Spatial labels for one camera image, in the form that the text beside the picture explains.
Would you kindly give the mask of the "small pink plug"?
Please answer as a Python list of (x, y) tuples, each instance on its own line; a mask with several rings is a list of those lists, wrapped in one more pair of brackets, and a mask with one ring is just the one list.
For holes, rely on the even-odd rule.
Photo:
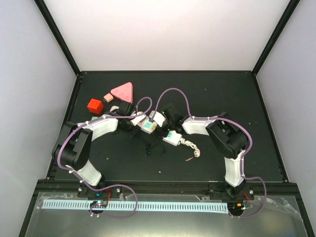
[(106, 95), (103, 96), (103, 100), (107, 103), (110, 103), (111, 101), (114, 100), (114, 97), (111, 93), (107, 93)]

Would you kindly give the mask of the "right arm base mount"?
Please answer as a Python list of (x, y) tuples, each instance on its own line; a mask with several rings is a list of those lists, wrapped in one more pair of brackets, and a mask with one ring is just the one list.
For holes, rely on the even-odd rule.
[(245, 194), (248, 191), (248, 188), (246, 182), (242, 182), (236, 187), (233, 187), (226, 182), (221, 182), (209, 185), (209, 194), (227, 200), (245, 199)]

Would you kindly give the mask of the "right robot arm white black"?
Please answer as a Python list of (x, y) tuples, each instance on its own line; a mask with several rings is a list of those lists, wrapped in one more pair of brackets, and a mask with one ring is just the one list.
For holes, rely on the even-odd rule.
[(241, 125), (232, 121), (224, 112), (214, 117), (183, 116), (172, 104), (165, 106), (159, 113), (153, 111), (150, 118), (158, 124), (156, 133), (164, 141), (177, 146), (186, 145), (194, 149), (195, 157), (200, 156), (200, 150), (184, 135), (206, 135), (224, 157), (225, 162), (225, 195), (235, 199), (242, 194), (246, 183), (244, 173), (244, 156), (252, 147), (250, 134)]

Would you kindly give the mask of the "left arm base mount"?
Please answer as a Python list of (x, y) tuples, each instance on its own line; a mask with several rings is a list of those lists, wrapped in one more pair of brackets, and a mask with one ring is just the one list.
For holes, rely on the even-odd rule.
[(94, 191), (86, 186), (84, 183), (80, 183), (77, 188), (77, 196), (79, 198), (88, 198), (88, 199), (94, 199), (94, 198), (101, 198), (101, 199), (107, 199), (110, 196), (116, 197), (118, 193), (120, 193), (121, 187), (112, 187), (106, 190), (102, 191)]

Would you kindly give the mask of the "white power strip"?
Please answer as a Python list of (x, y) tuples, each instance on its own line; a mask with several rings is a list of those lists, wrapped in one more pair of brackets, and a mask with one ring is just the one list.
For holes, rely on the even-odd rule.
[(143, 119), (137, 123), (137, 125), (143, 132), (161, 138), (166, 143), (173, 146), (181, 144), (180, 141), (182, 139), (182, 135), (180, 133), (177, 133), (175, 130), (171, 130), (170, 128), (164, 129), (160, 127), (157, 122), (151, 122), (149, 118)]

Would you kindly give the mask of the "white plug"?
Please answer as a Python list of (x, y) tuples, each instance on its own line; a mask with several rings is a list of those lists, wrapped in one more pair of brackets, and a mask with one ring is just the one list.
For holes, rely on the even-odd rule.
[(113, 112), (113, 111), (117, 110), (118, 108), (119, 108), (119, 106), (112, 106), (110, 108), (110, 112)]

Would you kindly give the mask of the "red plug adapter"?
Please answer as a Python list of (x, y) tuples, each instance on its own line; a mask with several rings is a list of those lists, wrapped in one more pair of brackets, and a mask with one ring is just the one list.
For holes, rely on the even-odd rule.
[(100, 100), (91, 99), (87, 105), (87, 108), (91, 113), (99, 115), (103, 111), (104, 105)]

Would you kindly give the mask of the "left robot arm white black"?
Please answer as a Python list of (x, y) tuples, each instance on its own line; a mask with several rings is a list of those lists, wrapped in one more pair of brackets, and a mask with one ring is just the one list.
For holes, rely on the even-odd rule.
[(136, 113), (133, 108), (124, 110), (120, 107), (83, 123), (67, 122), (62, 126), (52, 157), (61, 169), (88, 183), (91, 194), (101, 197), (106, 191), (106, 185), (101, 182), (102, 174), (89, 160), (92, 142), (117, 129), (129, 131), (145, 118), (146, 114), (142, 111)]

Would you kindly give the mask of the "pink triangular socket adapter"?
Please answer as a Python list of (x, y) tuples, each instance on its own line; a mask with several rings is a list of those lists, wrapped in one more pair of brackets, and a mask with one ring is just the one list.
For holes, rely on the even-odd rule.
[(125, 102), (133, 103), (133, 84), (131, 82), (127, 82), (123, 85), (120, 85), (116, 88), (113, 88), (110, 93)]

